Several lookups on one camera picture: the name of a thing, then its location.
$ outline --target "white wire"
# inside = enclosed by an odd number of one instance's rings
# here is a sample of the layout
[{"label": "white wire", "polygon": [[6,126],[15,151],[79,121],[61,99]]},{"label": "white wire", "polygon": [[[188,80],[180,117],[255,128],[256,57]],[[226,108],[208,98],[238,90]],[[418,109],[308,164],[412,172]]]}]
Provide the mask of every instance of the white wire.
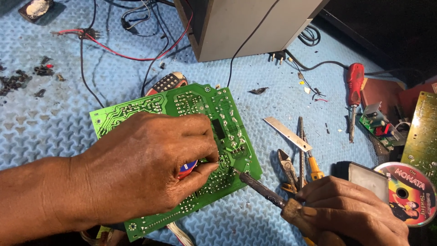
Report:
[{"label": "white wire", "polygon": [[183,232],[181,229],[179,229],[176,223],[171,222],[167,225],[167,228],[175,234],[175,236],[179,239],[183,246],[194,246],[188,235],[185,234],[185,232]]},{"label": "white wire", "polygon": [[400,124],[407,124],[409,127],[411,127],[411,123],[409,123],[409,122],[401,122],[401,123],[397,124],[395,126],[395,128],[397,129]]},{"label": "white wire", "polygon": [[140,20],[140,21],[138,21],[137,23],[133,24],[131,27],[126,28],[126,30],[129,30],[129,29],[133,28],[134,26],[140,24],[141,22],[150,19],[151,13],[150,13],[150,9],[149,9],[149,7],[147,6],[147,3],[149,3],[149,0],[147,0],[146,2],[144,2],[143,0],[141,0],[141,2],[142,2],[142,4],[144,4],[144,6],[147,8],[147,11],[149,12],[149,16],[147,17],[147,19]]}]

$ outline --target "screwdriver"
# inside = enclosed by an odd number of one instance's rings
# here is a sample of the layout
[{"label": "screwdriver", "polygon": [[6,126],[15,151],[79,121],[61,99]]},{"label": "screwdriver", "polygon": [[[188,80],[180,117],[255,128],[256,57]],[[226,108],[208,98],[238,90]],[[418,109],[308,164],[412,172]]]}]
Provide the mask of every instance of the screwdriver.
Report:
[{"label": "screwdriver", "polygon": [[[306,134],[303,132],[303,140],[308,143],[306,139]],[[317,165],[316,158],[312,156],[311,150],[307,151],[308,154],[308,164],[311,168],[311,179],[314,181],[316,179],[321,179],[325,176],[325,174],[319,169],[319,165]]]},{"label": "screwdriver", "polygon": [[355,111],[361,102],[360,90],[363,81],[364,81],[363,64],[353,63],[352,65],[350,65],[349,70],[347,72],[347,86],[349,87],[349,96],[347,100],[349,106],[352,108],[352,113],[350,117],[349,143],[354,142],[355,116],[357,114]]},{"label": "screwdriver", "polygon": [[[308,237],[315,244],[319,243],[322,231],[317,229],[313,224],[307,222],[302,216],[300,209],[302,205],[294,199],[285,201],[280,195],[276,194],[256,179],[252,178],[249,173],[240,172],[235,169],[235,172],[239,174],[241,182],[252,187],[256,192],[262,195],[267,200],[271,201],[275,206],[281,209],[281,217],[288,223],[296,226],[303,236]],[[332,246],[345,246],[345,242],[337,234],[333,232],[326,232],[329,236],[329,242],[332,242]]]}]

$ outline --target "blue rubber mat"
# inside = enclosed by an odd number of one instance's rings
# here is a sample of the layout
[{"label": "blue rubber mat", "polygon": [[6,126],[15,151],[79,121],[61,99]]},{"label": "blue rubber mat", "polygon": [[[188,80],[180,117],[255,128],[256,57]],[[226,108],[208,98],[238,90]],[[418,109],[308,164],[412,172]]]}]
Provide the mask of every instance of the blue rubber mat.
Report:
[{"label": "blue rubber mat", "polygon": [[[165,41],[160,39],[162,33],[155,18],[139,24],[139,35],[132,35],[121,27],[120,17],[126,9],[140,4],[109,2],[97,1],[94,28],[103,34],[100,41],[128,56],[156,56]],[[67,0],[63,5],[65,9],[46,25],[25,21],[17,12],[20,6],[0,16],[0,33],[3,34],[0,62],[6,67],[2,76],[11,76],[17,69],[31,74],[45,55],[53,59],[49,63],[54,65],[55,72],[67,79],[60,82],[56,77],[33,75],[25,88],[0,97],[0,170],[45,156],[77,155],[97,140],[88,113],[99,105],[80,79],[78,37],[51,34],[88,27],[92,1]],[[174,42],[184,30],[176,10],[162,4],[154,8],[165,22],[170,42]],[[297,39],[289,47],[304,65],[337,60],[344,64],[363,63],[369,72],[381,70],[330,37],[323,27],[319,28],[322,33],[319,45],[307,47]],[[164,70],[159,68],[161,61],[166,63]],[[180,71],[190,82],[223,87],[228,80],[229,62],[228,59],[197,63],[184,37],[172,52],[153,65],[149,77],[157,81],[172,71]],[[138,98],[148,65],[149,62],[121,58],[84,41],[85,78],[105,106]],[[277,62],[269,62],[267,54],[261,54],[236,58],[233,65],[230,88],[264,172],[261,182],[267,187],[285,196],[279,189],[281,181],[286,179],[276,161],[278,148],[290,155],[294,153],[298,168],[297,150],[262,120],[267,116],[276,117],[292,130],[297,130],[298,117],[302,116],[309,144],[314,148],[313,155],[326,174],[337,161],[354,161],[367,167],[378,164],[363,127],[356,127],[355,143],[349,143],[345,131],[344,115],[348,110],[343,68],[327,64],[304,72],[311,86],[317,87],[329,101],[314,102],[311,95],[304,92],[304,85],[299,84],[297,70],[288,62],[279,66]],[[248,93],[260,87],[269,89],[261,95]],[[34,93],[43,88],[47,90],[44,97],[35,98]],[[282,220],[279,213],[278,208],[246,187],[177,223],[197,245],[304,245],[298,230]],[[148,237],[179,245],[167,229],[155,231]]]}]

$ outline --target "hand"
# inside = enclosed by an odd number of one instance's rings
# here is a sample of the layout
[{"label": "hand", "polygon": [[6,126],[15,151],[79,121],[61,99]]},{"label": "hand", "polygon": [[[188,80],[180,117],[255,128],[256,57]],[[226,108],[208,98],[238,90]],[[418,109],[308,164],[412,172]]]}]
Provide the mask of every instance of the hand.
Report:
[{"label": "hand", "polygon": [[[296,195],[305,201],[303,217],[321,230],[349,236],[364,246],[407,246],[408,227],[373,192],[343,179],[326,176]],[[323,238],[319,246],[330,245]]]},{"label": "hand", "polygon": [[[211,163],[177,179],[182,165],[205,157]],[[138,112],[73,157],[71,169],[85,180],[80,192],[97,224],[110,224],[172,210],[206,183],[218,158],[207,116]]]}]

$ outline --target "red wire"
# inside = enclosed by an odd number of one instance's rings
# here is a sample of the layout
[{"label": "red wire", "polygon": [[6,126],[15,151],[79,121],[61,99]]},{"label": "red wire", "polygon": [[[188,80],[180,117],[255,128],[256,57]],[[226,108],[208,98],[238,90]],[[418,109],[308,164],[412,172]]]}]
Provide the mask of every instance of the red wire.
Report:
[{"label": "red wire", "polygon": [[[187,33],[187,31],[188,31],[188,29],[190,27],[190,22],[191,22],[192,18],[193,18],[193,9],[191,8],[191,17],[190,17],[190,20],[188,20],[187,28],[185,28],[185,31],[182,33],[182,35],[179,37],[179,39],[168,50],[166,50],[164,53],[162,53],[156,59],[160,59],[161,57],[163,57],[165,54],[167,54],[171,49],[173,49],[181,41],[181,39],[184,37],[184,35]],[[83,32],[83,30],[79,30],[79,29],[63,30],[63,31],[59,31],[58,34],[62,34],[64,32]],[[110,48],[104,46],[103,44],[99,43],[97,40],[95,40],[93,37],[91,37],[88,33],[87,33],[87,37],[89,39],[91,39],[93,42],[95,42],[96,44],[98,44],[98,45],[102,46],[103,48],[105,48],[106,50],[108,50],[108,51],[110,51],[110,52],[112,52],[112,53],[114,53],[114,54],[116,54],[118,56],[127,58],[127,59],[136,60],[136,61],[151,61],[151,60],[155,59],[155,58],[134,58],[134,57],[130,57],[130,56],[125,56],[125,55],[122,55],[122,54],[120,54],[118,52],[115,52],[115,51],[111,50]]]}]

